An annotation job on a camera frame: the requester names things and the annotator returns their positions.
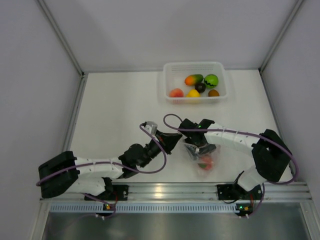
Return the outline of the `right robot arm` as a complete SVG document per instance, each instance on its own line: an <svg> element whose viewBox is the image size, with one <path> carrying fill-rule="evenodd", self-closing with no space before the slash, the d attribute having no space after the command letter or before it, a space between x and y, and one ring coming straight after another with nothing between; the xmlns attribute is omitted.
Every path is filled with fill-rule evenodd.
<svg viewBox="0 0 320 240"><path fill-rule="evenodd" d="M235 196L240 199L265 182L279 183L291 161L291 152L271 129L260 134L246 133L228 129L213 120L195 123L186 118L178 130L194 144L220 145L253 158L254 165L240 173L233 186Z"/></svg>

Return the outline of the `clear zip top bag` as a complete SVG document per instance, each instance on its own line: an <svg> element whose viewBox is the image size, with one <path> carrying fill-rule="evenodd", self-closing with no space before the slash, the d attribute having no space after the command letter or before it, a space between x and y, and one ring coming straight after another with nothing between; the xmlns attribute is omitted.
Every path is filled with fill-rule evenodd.
<svg viewBox="0 0 320 240"><path fill-rule="evenodd" d="M204 144L196 146L183 142L183 152L188 155L190 165L198 179L207 178L216 168L219 159L221 146L217 144Z"/></svg>

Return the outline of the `orange peach fake fruit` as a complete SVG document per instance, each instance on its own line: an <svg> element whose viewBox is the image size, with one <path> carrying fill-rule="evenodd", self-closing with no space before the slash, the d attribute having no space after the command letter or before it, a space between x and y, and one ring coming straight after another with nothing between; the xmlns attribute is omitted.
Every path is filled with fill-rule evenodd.
<svg viewBox="0 0 320 240"><path fill-rule="evenodd" d="M172 89L169 92L170 98L183 98L185 96L184 92L180 88Z"/></svg>

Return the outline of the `yellow fake pepper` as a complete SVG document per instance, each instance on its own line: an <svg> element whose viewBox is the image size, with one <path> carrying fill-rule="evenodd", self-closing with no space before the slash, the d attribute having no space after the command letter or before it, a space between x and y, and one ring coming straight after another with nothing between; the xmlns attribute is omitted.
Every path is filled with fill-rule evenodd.
<svg viewBox="0 0 320 240"><path fill-rule="evenodd" d="M187 95L186 98L199 98L201 94L196 89L191 89Z"/></svg>

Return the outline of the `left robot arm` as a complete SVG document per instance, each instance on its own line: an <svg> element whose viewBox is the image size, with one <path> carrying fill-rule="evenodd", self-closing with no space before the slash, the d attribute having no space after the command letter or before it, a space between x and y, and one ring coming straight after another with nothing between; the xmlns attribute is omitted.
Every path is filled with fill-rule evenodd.
<svg viewBox="0 0 320 240"><path fill-rule="evenodd" d="M113 194L112 181L128 179L142 171L160 153L165 156L181 139L180 133L156 131L146 145L133 144L122 155L109 159L90 159L64 151L38 167L41 196L51 199L79 193L107 200Z"/></svg>

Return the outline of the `brown fake kiwi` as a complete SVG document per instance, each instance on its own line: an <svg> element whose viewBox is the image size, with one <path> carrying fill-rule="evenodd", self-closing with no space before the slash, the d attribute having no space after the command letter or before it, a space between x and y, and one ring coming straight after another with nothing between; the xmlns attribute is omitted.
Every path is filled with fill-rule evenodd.
<svg viewBox="0 0 320 240"><path fill-rule="evenodd" d="M219 97L219 96L220 96L220 93L219 93L217 90L212 89L212 90L210 90L210 91L208 92L208 96L209 96L209 97Z"/></svg>

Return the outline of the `red fake strawberry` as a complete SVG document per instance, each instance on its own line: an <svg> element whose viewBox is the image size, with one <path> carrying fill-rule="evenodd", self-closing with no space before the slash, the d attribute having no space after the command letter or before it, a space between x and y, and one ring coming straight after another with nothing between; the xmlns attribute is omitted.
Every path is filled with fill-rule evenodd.
<svg viewBox="0 0 320 240"><path fill-rule="evenodd" d="M199 162L197 165L206 171L209 171L213 168L214 162L210 155L203 155L200 157Z"/></svg>

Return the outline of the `dark purple fake plum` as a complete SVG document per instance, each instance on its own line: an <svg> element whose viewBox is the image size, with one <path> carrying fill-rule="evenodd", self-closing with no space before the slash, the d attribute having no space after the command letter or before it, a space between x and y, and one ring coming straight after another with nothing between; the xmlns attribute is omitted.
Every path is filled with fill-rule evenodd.
<svg viewBox="0 0 320 240"><path fill-rule="evenodd" d="M196 84L194 85L194 89L195 89L198 93L202 94L202 93L204 93L205 90L206 90L206 85L205 85L203 82L199 82L199 83L196 83Z"/></svg>

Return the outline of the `green fake apple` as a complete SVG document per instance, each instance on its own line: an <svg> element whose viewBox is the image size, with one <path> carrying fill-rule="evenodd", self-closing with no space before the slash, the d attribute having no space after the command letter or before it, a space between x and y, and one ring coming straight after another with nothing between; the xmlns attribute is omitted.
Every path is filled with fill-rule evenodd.
<svg viewBox="0 0 320 240"><path fill-rule="evenodd" d="M219 78L215 74L208 74L203 80L206 88L214 89L219 84Z"/></svg>

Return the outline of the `orange green fake mango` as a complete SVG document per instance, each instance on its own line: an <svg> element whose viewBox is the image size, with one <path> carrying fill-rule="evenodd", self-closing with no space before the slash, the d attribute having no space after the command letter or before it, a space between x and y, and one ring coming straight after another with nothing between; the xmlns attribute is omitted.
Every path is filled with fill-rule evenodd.
<svg viewBox="0 0 320 240"><path fill-rule="evenodd" d="M194 86L197 83L201 83L204 77L202 74L192 74L185 78L184 83L187 86Z"/></svg>

